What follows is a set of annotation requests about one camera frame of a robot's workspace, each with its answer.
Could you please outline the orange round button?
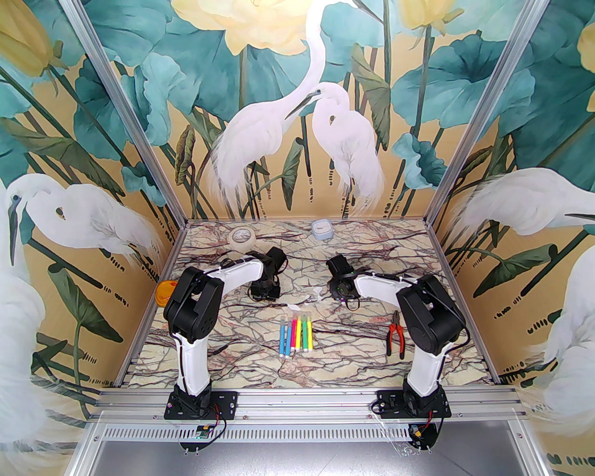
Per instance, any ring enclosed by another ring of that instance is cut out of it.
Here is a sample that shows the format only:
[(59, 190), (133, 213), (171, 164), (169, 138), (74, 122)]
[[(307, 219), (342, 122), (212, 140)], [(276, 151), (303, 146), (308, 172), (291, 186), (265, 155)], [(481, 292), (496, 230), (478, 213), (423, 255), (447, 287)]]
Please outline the orange round button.
[(177, 280), (164, 280), (157, 285), (154, 299), (158, 307), (165, 308), (174, 293), (177, 283)]

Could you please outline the perforated metal strip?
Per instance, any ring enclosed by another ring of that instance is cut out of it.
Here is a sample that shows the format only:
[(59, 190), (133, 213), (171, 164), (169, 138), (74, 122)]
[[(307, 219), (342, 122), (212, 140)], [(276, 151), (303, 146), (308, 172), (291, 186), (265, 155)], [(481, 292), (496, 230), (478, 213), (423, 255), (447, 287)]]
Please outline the perforated metal strip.
[(216, 426), (210, 440), (196, 440), (196, 427), (205, 423), (109, 423), (96, 441), (151, 443), (206, 443), (219, 436), (222, 443), (344, 443), (344, 442), (408, 442), (405, 423), (322, 423), (271, 424), (228, 423)]

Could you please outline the red handled pliers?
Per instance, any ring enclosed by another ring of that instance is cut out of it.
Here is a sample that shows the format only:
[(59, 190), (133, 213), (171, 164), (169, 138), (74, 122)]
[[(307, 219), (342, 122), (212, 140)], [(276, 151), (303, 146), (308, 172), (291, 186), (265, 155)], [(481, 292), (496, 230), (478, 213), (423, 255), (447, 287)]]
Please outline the red handled pliers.
[(392, 314), (391, 324), (389, 325), (389, 330), (385, 336), (385, 354), (387, 357), (390, 357), (393, 353), (392, 345), (393, 345), (393, 334), (397, 334), (399, 338), (399, 358), (404, 360), (404, 353), (405, 353), (405, 339), (404, 339), (404, 329), (400, 323), (400, 311), (395, 310)]

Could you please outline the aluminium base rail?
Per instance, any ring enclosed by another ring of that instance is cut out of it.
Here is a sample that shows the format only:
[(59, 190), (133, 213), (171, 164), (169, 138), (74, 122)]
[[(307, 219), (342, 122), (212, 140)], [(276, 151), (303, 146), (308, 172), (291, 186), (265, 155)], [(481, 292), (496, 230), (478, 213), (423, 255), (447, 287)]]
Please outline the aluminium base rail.
[[(447, 385), (446, 397), (455, 421), (528, 419), (516, 389), (511, 385)], [(141, 415), (162, 419), (170, 389), (115, 388), (100, 392), (93, 418)], [(238, 389), (236, 420), (321, 422), (363, 421), (371, 418), (377, 397), (374, 387)]]

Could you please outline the aluminium frame post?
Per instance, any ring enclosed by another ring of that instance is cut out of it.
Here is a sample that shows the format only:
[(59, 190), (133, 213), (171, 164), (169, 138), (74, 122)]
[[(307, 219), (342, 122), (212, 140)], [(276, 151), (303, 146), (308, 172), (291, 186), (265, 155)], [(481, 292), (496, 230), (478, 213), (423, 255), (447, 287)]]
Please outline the aluminium frame post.
[(70, 22), (77, 38), (81, 42), (89, 60), (93, 64), (98, 77), (106, 88), (110, 99), (119, 114), (126, 131), (134, 145), (138, 148), (139, 155), (145, 162), (149, 172), (153, 176), (158, 189), (170, 207), (173, 219), (177, 225), (184, 228), (187, 223), (187, 216), (183, 210), (177, 195), (173, 191), (165, 172), (158, 161), (152, 146), (142, 128), (142, 125), (132, 108), (125, 91), (121, 87), (118, 75), (113, 70), (112, 64), (100, 42), (100, 39), (92, 26), (80, 0), (58, 0)]
[(493, 73), (489, 77), (467, 128), (455, 149), (448, 169), (423, 216), (423, 223), (427, 228), (431, 227), (436, 220), (446, 202), (448, 193), (453, 189), (459, 173), (463, 170), (467, 156), (484, 132), (493, 111), (499, 104), (504, 88), (514, 74), (523, 51), (529, 44), (549, 2), (550, 0), (526, 0), (518, 14)]

